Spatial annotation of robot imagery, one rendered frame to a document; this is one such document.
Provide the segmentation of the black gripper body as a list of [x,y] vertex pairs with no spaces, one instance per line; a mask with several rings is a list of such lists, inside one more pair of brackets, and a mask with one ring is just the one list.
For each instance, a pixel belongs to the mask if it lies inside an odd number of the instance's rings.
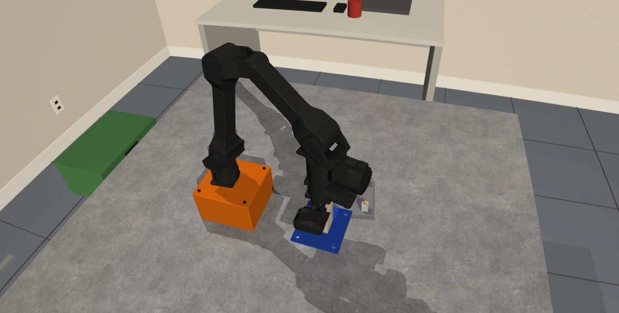
[[331,180],[324,183],[317,183],[308,178],[304,180],[304,185],[308,186],[305,197],[311,199],[308,203],[310,208],[300,208],[293,220],[294,228],[299,231],[309,232],[314,235],[322,235],[327,216],[327,208],[324,204],[324,196],[334,187]]

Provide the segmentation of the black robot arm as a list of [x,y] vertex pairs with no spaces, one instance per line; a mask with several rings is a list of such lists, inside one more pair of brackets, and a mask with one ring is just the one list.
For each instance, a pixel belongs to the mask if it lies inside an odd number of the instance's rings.
[[[213,179],[210,184],[233,188],[240,176],[235,158],[245,151],[245,141],[235,133],[235,85],[249,78],[290,122],[300,143],[296,153],[307,159],[307,176],[317,183],[332,182],[324,196],[351,208],[357,195],[366,191],[373,171],[368,163],[347,156],[350,145],[338,122],[305,101],[277,72],[265,53],[247,46],[225,43],[202,59],[204,78],[212,86],[215,134],[203,164]],[[330,150],[334,143],[338,146]]]

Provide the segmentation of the blue plate with beige square handle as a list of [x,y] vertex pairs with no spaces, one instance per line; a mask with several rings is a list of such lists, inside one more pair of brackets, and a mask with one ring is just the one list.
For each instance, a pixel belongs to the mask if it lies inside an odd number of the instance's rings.
[[[309,232],[299,231],[296,229],[291,236],[291,241],[298,244],[317,248],[319,250],[338,254],[339,248],[342,244],[343,236],[346,232],[347,226],[349,225],[352,211],[334,207],[333,201],[331,201],[330,205],[325,205],[325,207],[327,208],[326,212],[330,212],[331,214],[328,218],[328,221],[326,221],[326,225],[322,235],[318,236]],[[344,214],[347,215],[345,216]],[[334,249],[332,248],[333,246],[335,247]]]

